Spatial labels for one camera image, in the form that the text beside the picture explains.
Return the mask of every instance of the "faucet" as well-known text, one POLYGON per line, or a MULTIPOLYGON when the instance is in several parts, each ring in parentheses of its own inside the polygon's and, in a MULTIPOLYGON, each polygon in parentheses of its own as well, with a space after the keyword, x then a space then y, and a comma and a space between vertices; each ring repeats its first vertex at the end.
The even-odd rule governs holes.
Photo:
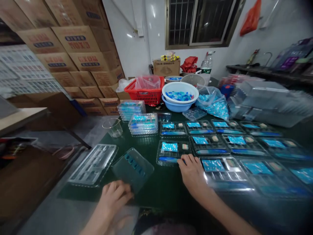
POLYGON ((272 56, 273 56, 273 54, 272 54, 271 52, 266 52, 266 53, 264 53, 264 55, 265 55, 265 54, 271 54, 271 56, 270 56, 270 58, 268 59, 268 61, 266 62, 266 64, 265 64, 264 67, 267 66, 268 62, 271 60, 271 58, 272 58, 272 56))

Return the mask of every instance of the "blue bowl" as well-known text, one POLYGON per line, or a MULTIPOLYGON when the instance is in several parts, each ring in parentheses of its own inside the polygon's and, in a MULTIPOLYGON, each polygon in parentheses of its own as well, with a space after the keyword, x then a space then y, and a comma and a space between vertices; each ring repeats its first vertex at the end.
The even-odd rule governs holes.
POLYGON ((193 103, 195 103, 197 100, 195 100, 192 103, 188 103, 188 104, 175 104, 175 103, 171 103, 169 101, 167 101, 164 97, 164 95, 162 95, 162 99, 165 102, 166 107, 176 113, 181 113, 183 111, 187 111, 188 109, 190 109, 191 105, 193 103))

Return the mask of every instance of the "red plastic basket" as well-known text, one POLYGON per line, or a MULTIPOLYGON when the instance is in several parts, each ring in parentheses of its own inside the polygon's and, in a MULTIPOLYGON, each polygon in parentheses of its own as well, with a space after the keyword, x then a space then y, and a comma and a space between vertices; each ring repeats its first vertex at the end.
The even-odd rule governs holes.
POLYGON ((159 77, 161 86, 159 89, 140 89, 134 90, 136 80, 132 81, 124 91, 129 93, 132 100, 143 100, 145 104, 159 104, 162 97, 162 88, 164 87, 164 77, 159 77))

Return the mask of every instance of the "water bottle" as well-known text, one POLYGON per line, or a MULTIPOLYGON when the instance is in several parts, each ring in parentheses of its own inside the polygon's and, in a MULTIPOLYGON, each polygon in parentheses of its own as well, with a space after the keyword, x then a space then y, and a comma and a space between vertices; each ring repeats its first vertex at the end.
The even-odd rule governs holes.
POLYGON ((204 60, 201 64, 201 73, 211 74, 212 66, 213 66, 213 59, 212 55, 214 52, 207 52, 204 60))

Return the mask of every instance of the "window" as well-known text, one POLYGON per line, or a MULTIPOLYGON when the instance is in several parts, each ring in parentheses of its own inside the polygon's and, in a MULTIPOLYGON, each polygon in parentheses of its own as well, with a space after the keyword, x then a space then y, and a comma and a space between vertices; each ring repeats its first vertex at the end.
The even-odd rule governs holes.
POLYGON ((166 50, 227 47, 246 0, 166 0, 166 50))

